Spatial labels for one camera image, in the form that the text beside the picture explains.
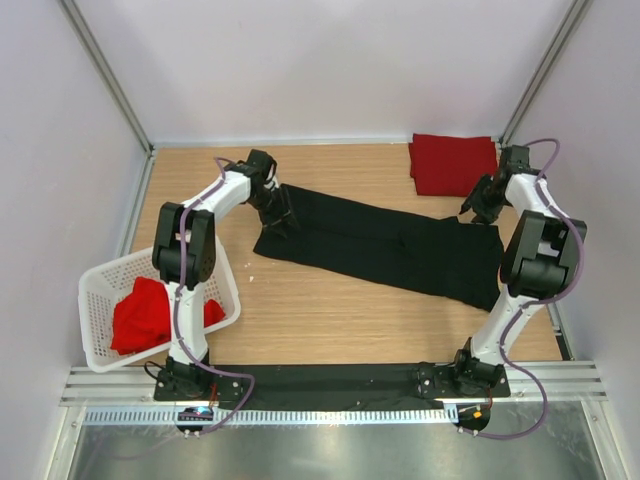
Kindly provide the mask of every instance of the red cloth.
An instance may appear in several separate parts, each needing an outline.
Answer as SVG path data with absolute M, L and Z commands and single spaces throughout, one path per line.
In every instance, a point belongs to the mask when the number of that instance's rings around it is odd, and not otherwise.
M 466 197 L 485 173 L 498 167 L 490 137 L 413 135 L 410 175 L 418 195 Z
M 204 306 L 204 326 L 210 327 L 225 317 L 215 300 Z M 164 285 L 138 277 L 133 291 L 113 311 L 111 349 L 120 355 L 138 353 L 171 340 L 169 299 Z

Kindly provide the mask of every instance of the white wall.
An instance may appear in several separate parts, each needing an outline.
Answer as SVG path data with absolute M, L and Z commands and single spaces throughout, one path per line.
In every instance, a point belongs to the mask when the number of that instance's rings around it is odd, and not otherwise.
M 556 200 L 589 231 L 582 282 L 561 305 L 571 345 L 593 358 L 640 464 L 640 2 L 593 2 L 516 140 L 557 136 Z M 541 165 L 549 147 L 536 148 Z
M 79 0 L 154 142 L 502 133 L 570 0 Z
M 55 1 L 3 4 L 0 72 L 0 476 L 24 480 L 83 362 L 78 279 L 116 253 L 144 155 Z

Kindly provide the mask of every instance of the wooden table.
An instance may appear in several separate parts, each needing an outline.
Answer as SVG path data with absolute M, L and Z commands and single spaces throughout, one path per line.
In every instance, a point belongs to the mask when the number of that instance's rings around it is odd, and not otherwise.
M 436 218 L 456 215 L 462 201 L 417 196 L 404 144 L 261 148 L 277 160 L 283 183 Z M 244 160 L 249 150 L 160 150 L 134 250 L 152 245 L 164 202 L 182 202 L 217 178 L 214 154 Z M 505 245 L 516 223 L 515 212 L 505 208 L 498 221 Z M 250 206 L 235 208 L 217 227 L 240 291 L 242 315 L 209 335 L 215 363 L 451 361 L 487 319 L 487 312 L 458 301 L 255 255 L 260 228 Z M 529 322 L 512 357 L 561 358 L 546 310 Z

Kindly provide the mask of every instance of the wooden tabletop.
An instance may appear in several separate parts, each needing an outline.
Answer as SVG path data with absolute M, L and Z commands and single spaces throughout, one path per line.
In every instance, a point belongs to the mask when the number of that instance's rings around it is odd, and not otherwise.
M 277 160 L 283 183 L 435 218 L 456 215 L 462 201 L 417 196 L 404 144 L 260 148 Z M 134 250 L 152 245 L 164 202 L 182 202 L 218 177 L 214 154 L 244 160 L 249 150 L 160 150 Z M 461 220 L 468 221 L 470 215 Z M 505 208 L 497 222 L 505 245 L 516 223 L 515 211 Z M 242 314 L 234 325 L 209 335 L 214 363 L 451 361 L 487 319 L 487 312 L 455 300 L 260 257 L 252 251 L 260 229 L 257 212 L 248 205 L 235 208 L 217 226 L 240 292 Z M 546 310 L 529 322 L 512 357 L 561 358 Z

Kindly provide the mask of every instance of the black pants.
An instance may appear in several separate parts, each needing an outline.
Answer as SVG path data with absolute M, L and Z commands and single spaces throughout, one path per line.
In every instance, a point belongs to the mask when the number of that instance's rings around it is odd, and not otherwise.
M 254 252 L 491 310 L 503 253 L 498 229 L 436 220 L 287 189 L 300 230 L 263 232 Z

